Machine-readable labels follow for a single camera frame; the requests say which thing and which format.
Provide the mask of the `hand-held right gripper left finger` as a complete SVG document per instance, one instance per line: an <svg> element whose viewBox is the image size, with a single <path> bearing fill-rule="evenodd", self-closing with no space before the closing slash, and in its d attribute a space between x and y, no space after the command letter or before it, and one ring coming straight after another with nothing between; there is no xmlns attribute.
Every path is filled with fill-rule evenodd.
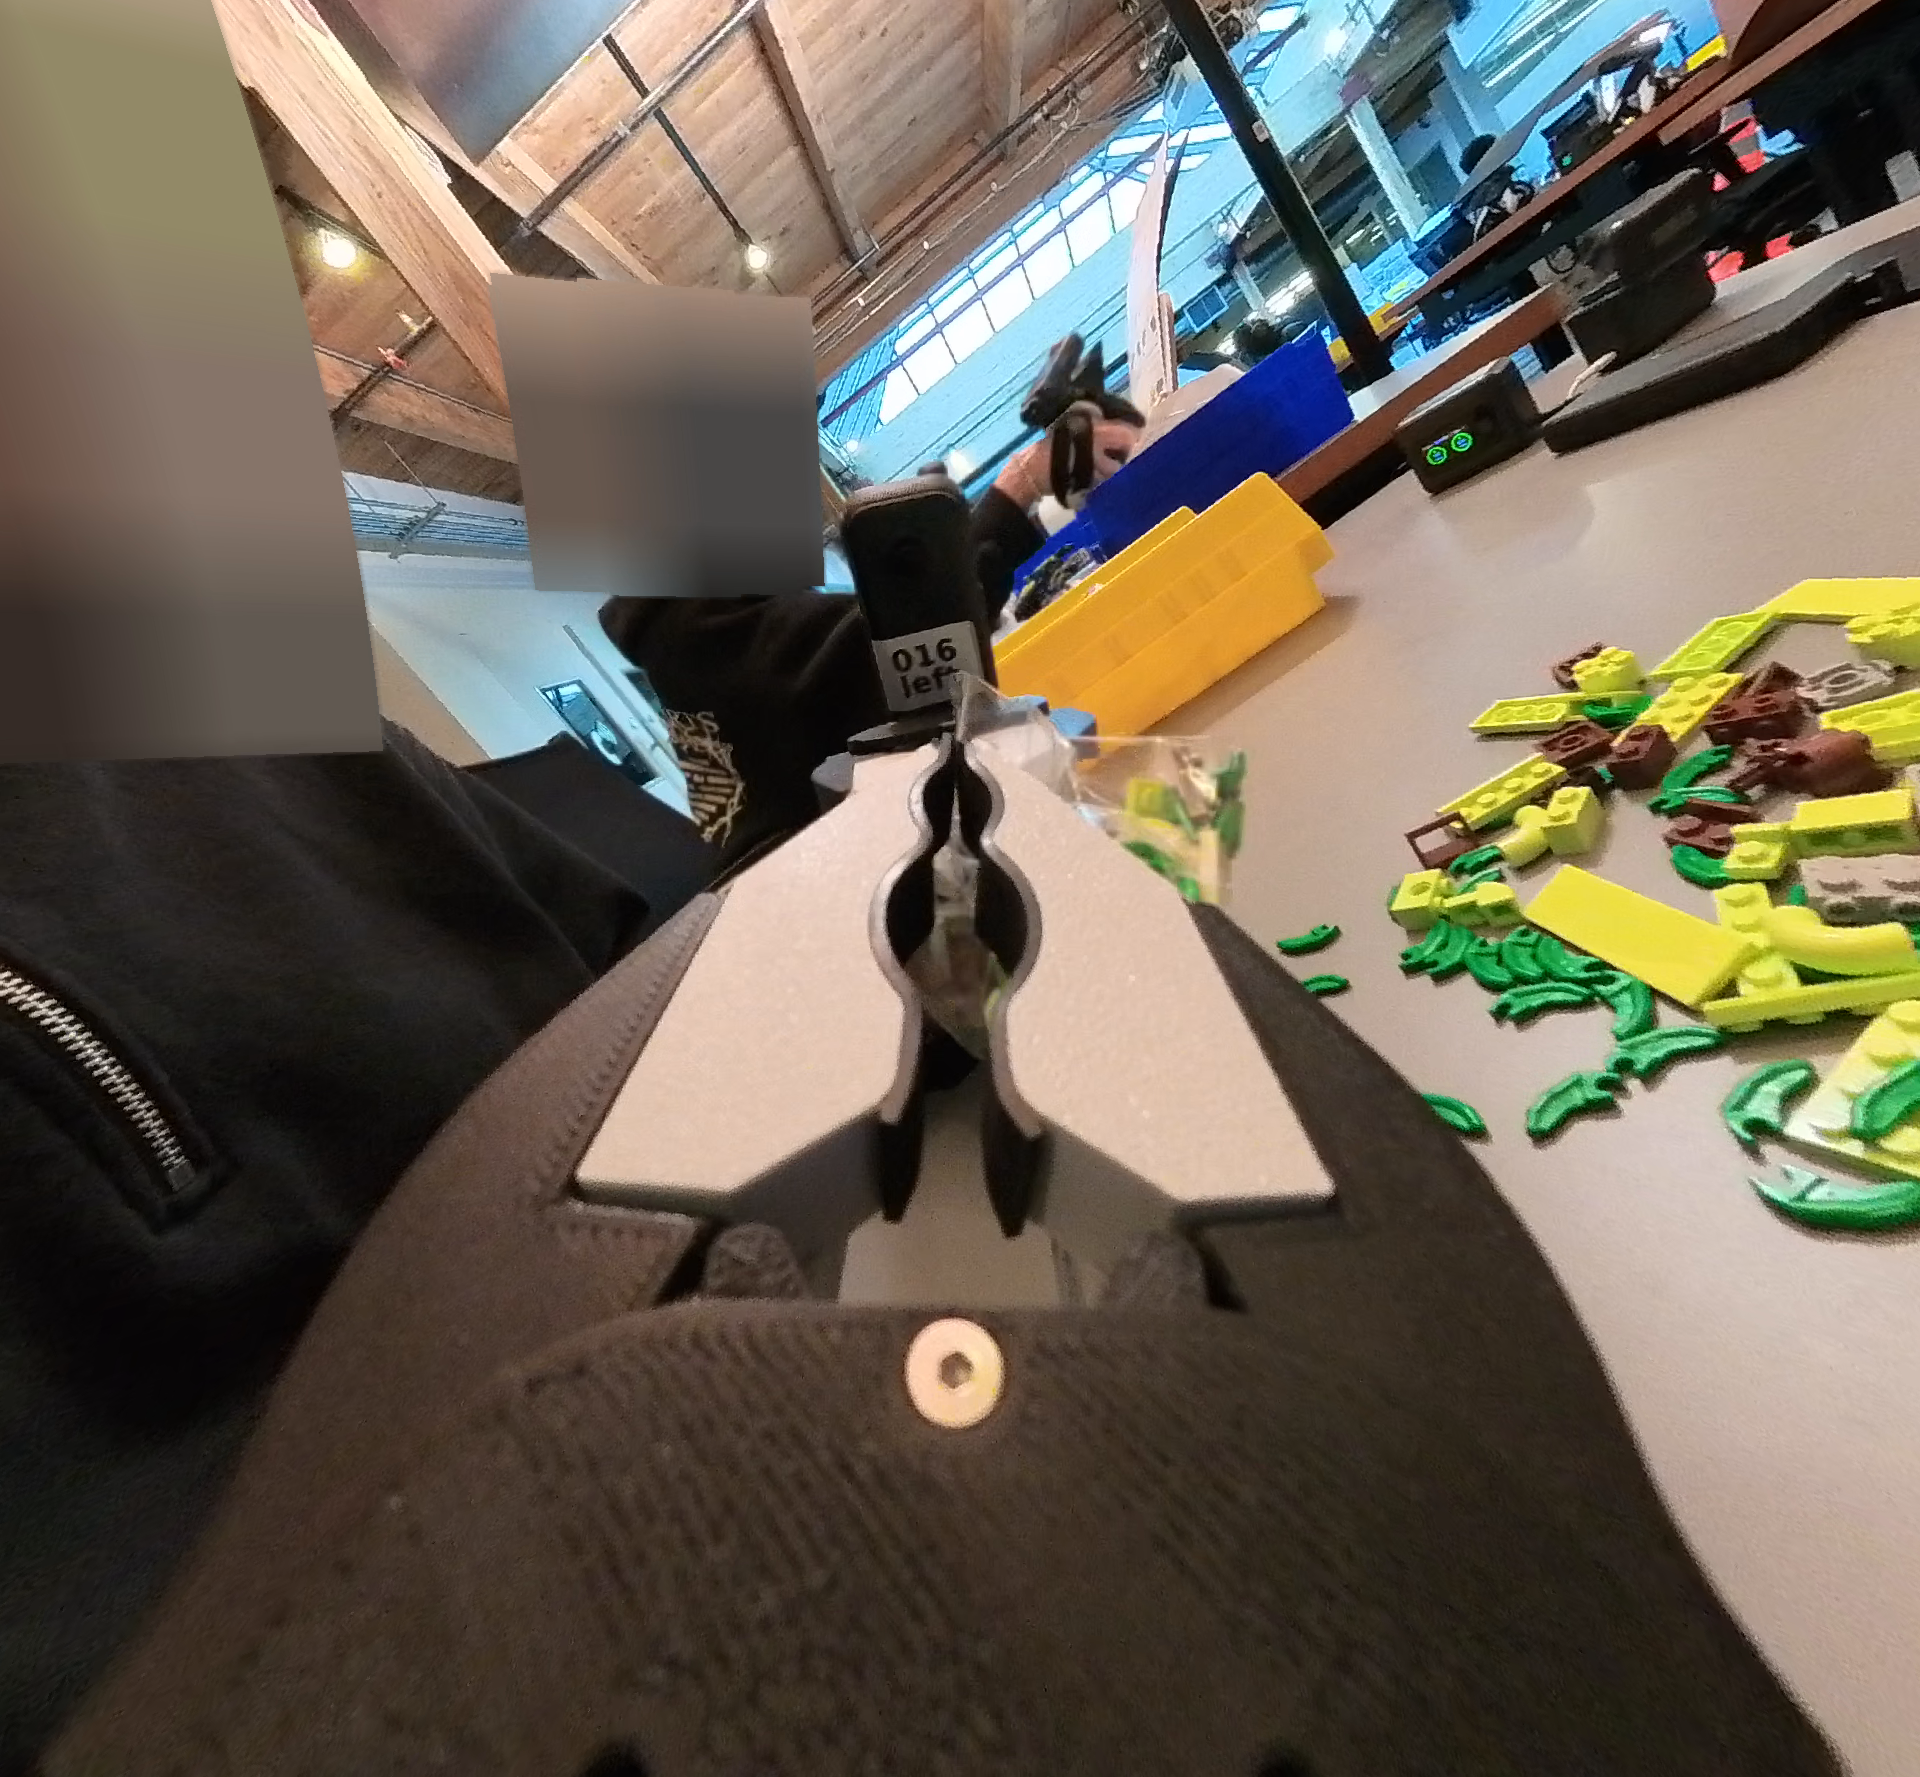
<svg viewBox="0 0 1920 1777"><path fill-rule="evenodd" d="M580 1161L583 1198L787 1236L900 1216L924 1154L924 997L950 736L854 762L847 797L724 889Z"/></svg>

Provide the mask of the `blue storage bin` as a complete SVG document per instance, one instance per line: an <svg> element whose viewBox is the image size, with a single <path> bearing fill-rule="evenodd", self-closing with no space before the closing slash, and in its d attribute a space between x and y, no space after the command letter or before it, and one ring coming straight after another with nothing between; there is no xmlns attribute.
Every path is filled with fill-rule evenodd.
<svg viewBox="0 0 1920 1777"><path fill-rule="evenodd" d="M1080 582L1094 575L1094 569L1105 562L1106 560L1102 555L1099 545L1068 545L1050 550L1047 555L1036 560L1033 567L1010 589L1013 615L1019 620L1036 615L1040 610L1050 608L1060 596L1074 589Z"/></svg>
<svg viewBox="0 0 1920 1777"><path fill-rule="evenodd" d="M1354 424L1325 338L1301 336L1241 373L1105 479L1057 545L1111 560L1170 514L1205 512L1255 471L1280 478Z"/></svg>

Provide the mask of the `black pillar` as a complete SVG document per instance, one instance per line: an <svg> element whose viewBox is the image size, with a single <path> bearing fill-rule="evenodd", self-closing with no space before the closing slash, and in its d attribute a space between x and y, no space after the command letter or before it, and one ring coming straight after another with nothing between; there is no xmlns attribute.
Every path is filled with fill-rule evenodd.
<svg viewBox="0 0 1920 1777"><path fill-rule="evenodd" d="M1250 99L1229 44L1221 38L1214 19L1202 0L1160 0L1167 19L1180 38L1197 76L1208 84L1214 108L1234 132L1265 199L1273 206L1294 252L1307 269L1320 302L1334 317L1338 336L1346 341L1351 363L1361 384L1378 384L1393 373L1390 343L1372 326L1361 308L1337 252L1320 223L1301 182L1287 165L1277 134L1270 132L1259 103Z"/></svg>

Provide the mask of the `long wooden desk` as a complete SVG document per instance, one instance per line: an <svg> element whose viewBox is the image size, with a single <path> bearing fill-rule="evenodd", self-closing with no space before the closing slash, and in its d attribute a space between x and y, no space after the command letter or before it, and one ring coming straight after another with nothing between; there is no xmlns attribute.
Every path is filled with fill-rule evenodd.
<svg viewBox="0 0 1920 1777"><path fill-rule="evenodd" d="M1917 0L1839 0L1747 64L1708 62L1606 150L1450 260L1404 312L1441 336L1482 302L1522 291L1551 253L1721 141L1722 113L1743 100L1766 126L1800 132L1808 153L1787 178L1818 181L1821 204L1842 223L1887 208L1887 158L1917 146Z"/></svg>

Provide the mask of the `lime flat tile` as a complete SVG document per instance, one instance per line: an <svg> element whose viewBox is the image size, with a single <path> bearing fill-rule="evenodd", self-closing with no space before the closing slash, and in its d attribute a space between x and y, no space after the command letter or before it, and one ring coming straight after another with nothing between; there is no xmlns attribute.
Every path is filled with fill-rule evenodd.
<svg viewBox="0 0 1920 1777"><path fill-rule="evenodd" d="M1766 955L1763 941L1574 863L1522 901L1522 917L1687 1007L1725 995Z"/></svg>

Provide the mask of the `white printed banner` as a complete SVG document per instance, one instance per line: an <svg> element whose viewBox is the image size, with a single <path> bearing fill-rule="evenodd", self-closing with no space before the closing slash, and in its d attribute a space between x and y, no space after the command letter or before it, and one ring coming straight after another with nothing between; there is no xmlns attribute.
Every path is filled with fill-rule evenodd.
<svg viewBox="0 0 1920 1777"><path fill-rule="evenodd" d="M1133 252L1125 291L1125 336L1126 336L1126 397L1153 415L1156 407L1171 396L1177 384L1177 362L1171 341L1171 308L1163 295L1163 225L1170 182L1180 170L1177 153L1170 153L1170 132L1156 144L1156 156L1140 185L1140 199L1133 218Z"/></svg>

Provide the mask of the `black ribbed power brick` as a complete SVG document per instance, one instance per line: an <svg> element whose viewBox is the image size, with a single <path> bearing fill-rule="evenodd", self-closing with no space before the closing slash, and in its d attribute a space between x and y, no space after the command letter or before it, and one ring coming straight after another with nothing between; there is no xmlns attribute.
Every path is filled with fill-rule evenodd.
<svg viewBox="0 0 1920 1777"><path fill-rule="evenodd" d="M1769 384L1848 326L1917 295L1917 253L1891 246L1848 257L1735 321L1602 374L1543 424L1553 455L1596 447Z"/></svg>

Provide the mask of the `pile of toy bricks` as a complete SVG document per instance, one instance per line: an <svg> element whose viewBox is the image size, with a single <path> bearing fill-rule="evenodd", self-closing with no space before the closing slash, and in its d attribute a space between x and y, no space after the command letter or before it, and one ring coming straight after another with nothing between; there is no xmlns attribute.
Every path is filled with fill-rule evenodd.
<svg viewBox="0 0 1920 1777"><path fill-rule="evenodd" d="M1574 640L1526 671L1468 625L1394 640L1330 736L1258 781L1267 951L1390 1034L1468 1149L1708 1149L1769 1222L1917 1240L1917 610L1712 615L1666 656ZM1687 1007L1522 917L1565 863L1763 941Z"/></svg>

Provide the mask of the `black charger with green display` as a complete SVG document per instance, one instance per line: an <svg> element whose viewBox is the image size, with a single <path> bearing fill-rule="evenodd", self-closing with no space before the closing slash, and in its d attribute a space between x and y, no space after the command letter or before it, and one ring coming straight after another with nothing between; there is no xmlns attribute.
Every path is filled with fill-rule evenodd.
<svg viewBox="0 0 1920 1777"><path fill-rule="evenodd" d="M1430 493L1450 493L1526 451L1543 424L1530 382L1506 356L1413 410L1394 428L1394 447Z"/></svg>

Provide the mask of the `black adapter box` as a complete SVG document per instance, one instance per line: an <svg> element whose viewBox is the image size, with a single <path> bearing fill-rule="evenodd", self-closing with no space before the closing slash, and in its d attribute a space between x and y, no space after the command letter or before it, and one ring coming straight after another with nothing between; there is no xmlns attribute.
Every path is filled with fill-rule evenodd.
<svg viewBox="0 0 1920 1777"><path fill-rule="evenodd" d="M1596 225L1565 280L1565 326L1588 363L1625 366L1714 302L1714 178L1682 170Z"/></svg>

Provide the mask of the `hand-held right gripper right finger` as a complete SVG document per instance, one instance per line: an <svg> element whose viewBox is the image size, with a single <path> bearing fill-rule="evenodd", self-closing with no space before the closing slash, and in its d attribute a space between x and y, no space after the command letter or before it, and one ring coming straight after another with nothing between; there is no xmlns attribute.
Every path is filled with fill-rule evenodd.
<svg viewBox="0 0 1920 1777"><path fill-rule="evenodd" d="M986 736L962 746L974 932L1002 983L979 1116L1009 1236L1129 1240L1334 1199L1202 937L1221 923Z"/></svg>

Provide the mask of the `yellow storage bins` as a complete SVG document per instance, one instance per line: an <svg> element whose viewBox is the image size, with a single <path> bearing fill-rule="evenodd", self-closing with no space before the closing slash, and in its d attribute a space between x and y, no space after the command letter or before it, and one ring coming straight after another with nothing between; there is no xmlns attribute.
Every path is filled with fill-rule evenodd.
<svg viewBox="0 0 1920 1777"><path fill-rule="evenodd" d="M996 640L996 689L1094 714L1099 735L1157 728L1325 608L1330 536L1265 471L1180 509Z"/></svg>

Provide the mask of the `small bag of pieces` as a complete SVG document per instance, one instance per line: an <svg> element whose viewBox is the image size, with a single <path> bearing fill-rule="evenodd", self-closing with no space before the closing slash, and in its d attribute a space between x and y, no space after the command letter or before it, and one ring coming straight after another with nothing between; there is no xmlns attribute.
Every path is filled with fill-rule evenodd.
<svg viewBox="0 0 1920 1777"><path fill-rule="evenodd" d="M1245 829L1242 752L1191 736L1102 736L1091 712L1047 708L978 681L958 695L958 735L1033 776L1187 901L1225 901ZM951 834L933 859L933 935L909 968L930 1023L984 1061L1006 975L978 937L974 887L974 853Z"/></svg>

